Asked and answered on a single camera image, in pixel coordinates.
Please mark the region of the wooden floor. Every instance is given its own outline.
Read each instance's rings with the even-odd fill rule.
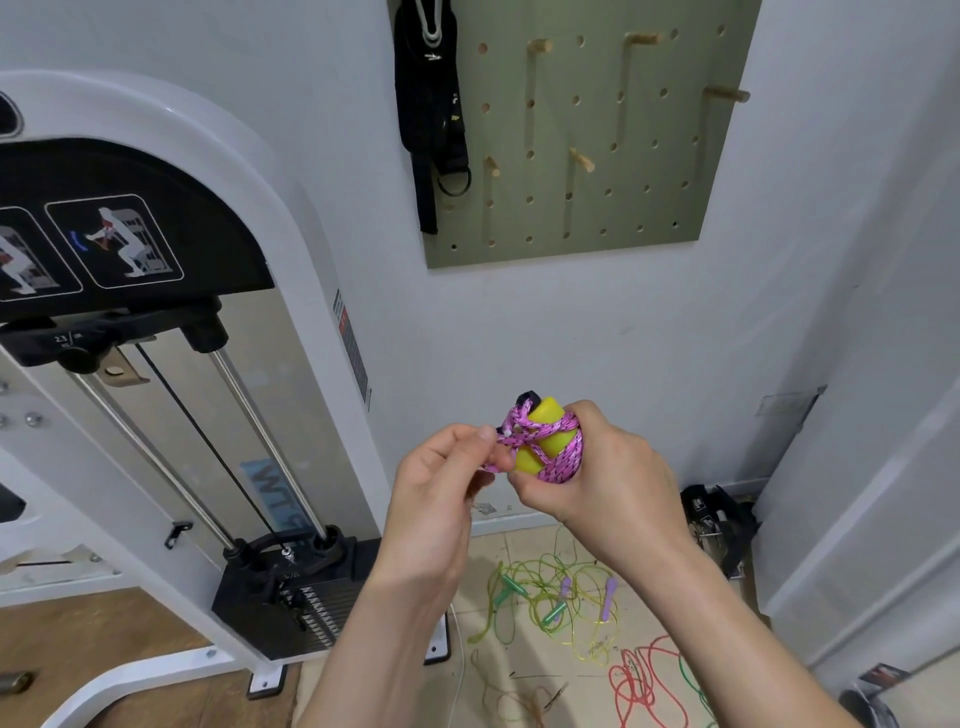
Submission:
[[[38,728],[74,691],[133,660],[208,644],[139,589],[0,609],[0,672],[28,669],[36,681],[0,697],[0,728]],[[233,672],[126,697],[90,728],[285,728],[299,667],[275,698],[246,699],[250,674]]]

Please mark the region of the warning label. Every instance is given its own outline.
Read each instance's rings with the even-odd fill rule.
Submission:
[[[47,215],[101,288],[180,280],[183,271],[147,203],[114,195],[47,203]]]
[[[23,207],[0,207],[0,274],[0,301],[84,290],[60,251]]]
[[[338,319],[338,328],[340,329],[340,338],[344,342],[344,348],[347,350],[347,356],[350,360],[350,366],[353,368],[353,377],[357,380],[357,386],[360,387],[360,396],[363,398],[367,410],[370,411],[370,398],[373,389],[367,379],[367,368],[363,365],[363,359],[360,357],[360,348],[357,346],[356,337],[353,335],[353,326],[350,324],[350,318],[347,315],[347,306],[344,304],[344,298],[337,291],[337,297],[333,302],[333,315]]]

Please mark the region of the white cable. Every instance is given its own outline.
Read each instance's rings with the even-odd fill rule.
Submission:
[[[441,15],[444,12],[444,0],[433,0],[433,27],[437,30],[430,33],[430,26],[426,22],[426,12],[423,11],[422,0],[417,2],[417,15],[420,16],[420,29],[423,30],[423,42],[429,48],[437,48],[440,41],[444,39],[444,31],[441,28]]]
[[[460,631],[460,621],[457,619],[457,610],[450,605],[450,614],[453,615],[453,623],[457,627],[457,640],[460,642],[460,680],[457,682],[457,691],[453,693],[453,705],[450,706],[450,720],[446,722],[446,728],[453,725],[453,712],[457,709],[457,699],[460,697],[460,688],[464,686],[464,675],[467,674],[467,653],[464,652],[464,633]]]

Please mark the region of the hand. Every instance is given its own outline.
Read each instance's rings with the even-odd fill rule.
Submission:
[[[555,485],[520,471],[510,482],[520,502],[566,525],[591,554],[624,572],[627,562],[694,546],[677,480],[639,435],[607,422],[591,401],[570,404],[580,420],[584,455],[580,470]]]
[[[470,508],[493,482],[478,468],[514,467],[510,450],[489,425],[449,425],[411,451],[396,469],[380,553],[371,581],[418,591],[436,623],[457,591],[467,565]]]

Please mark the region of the pegboard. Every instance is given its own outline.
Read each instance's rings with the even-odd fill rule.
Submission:
[[[473,185],[428,267],[699,237],[760,0],[452,2]]]

